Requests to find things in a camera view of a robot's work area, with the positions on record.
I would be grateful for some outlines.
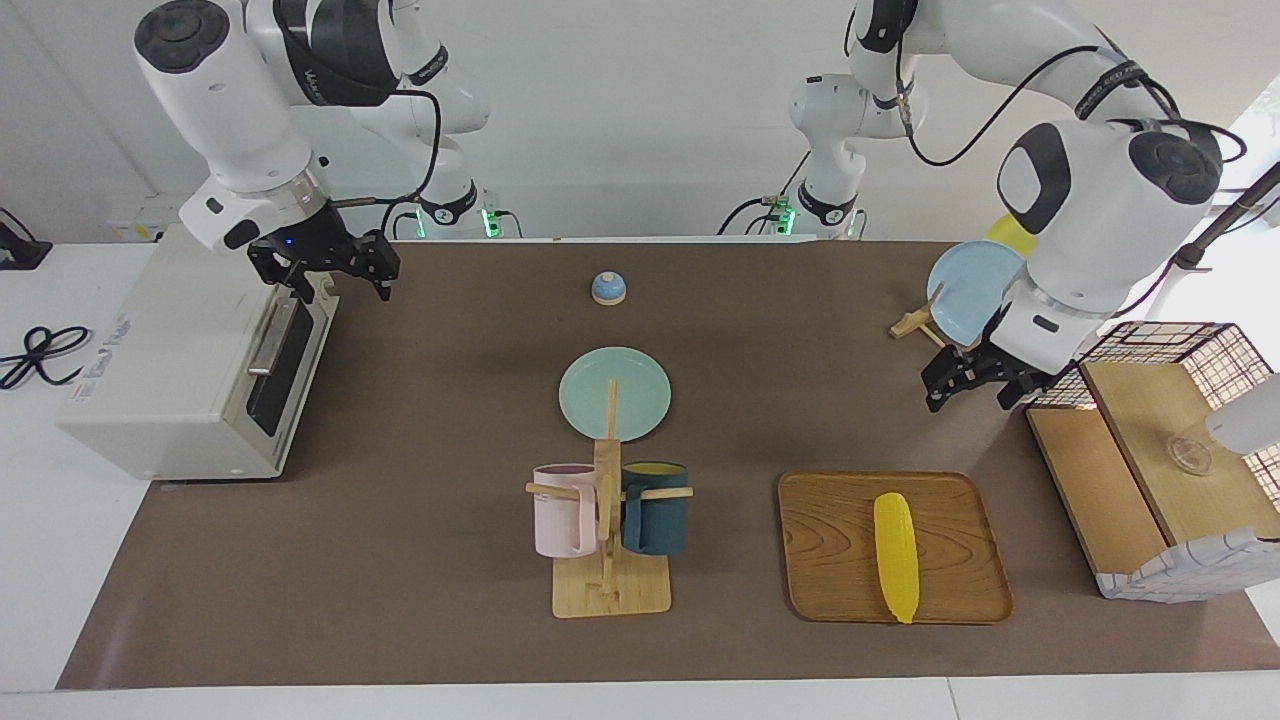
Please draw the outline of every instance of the mug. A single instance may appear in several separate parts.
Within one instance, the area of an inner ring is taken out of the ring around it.
[[[595,468],[576,462],[534,469],[534,482],[577,491],[577,500],[534,495],[534,550],[545,557],[582,557],[595,537]]]
[[[681,488],[689,469],[675,462],[631,462],[622,468],[626,505],[622,547],[640,555],[675,555],[685,548],[689,498],[640,500],[646,489]]]

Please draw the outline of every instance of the light green plate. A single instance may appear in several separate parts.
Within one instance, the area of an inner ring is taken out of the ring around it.
[[[644,437],[671,409],[671,380],[657,360],[630,347],[602,347],[579,357],[561,378],[561,411],[573,429],[604,438],[609,379],[618,380],[617,434],[622,442]]]

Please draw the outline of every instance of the pink mug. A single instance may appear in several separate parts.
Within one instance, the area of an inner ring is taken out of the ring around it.
[[[582,464],[543,465],[534,482],[571,488],[577,500],[534,495],[534,548],[545,557],[584,557],[599,547],[595,538],[595,468]]]

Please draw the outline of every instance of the yellow corn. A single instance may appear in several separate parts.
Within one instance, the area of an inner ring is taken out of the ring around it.
[[[876,498],[876,565],[881,593],[899,623],[910,625],[920,606],[920,559],[906,498],[887,492]]]

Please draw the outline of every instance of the blue plate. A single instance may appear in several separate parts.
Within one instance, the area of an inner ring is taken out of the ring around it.
[[[938,283],[946,286],[933,304],[938,329],[957,345],[977,342],[1023,263],[1016,250],[989,240],[963,242],[943,252],[925,288],[925,297],[933,297]]]
[[[603,439],[611,378],[618,380],[618,439],[649,434],[671,409],[671,380],[657,360],[630,347],[593,350],[564,370],[559,391],[564,419],[584,436]]]

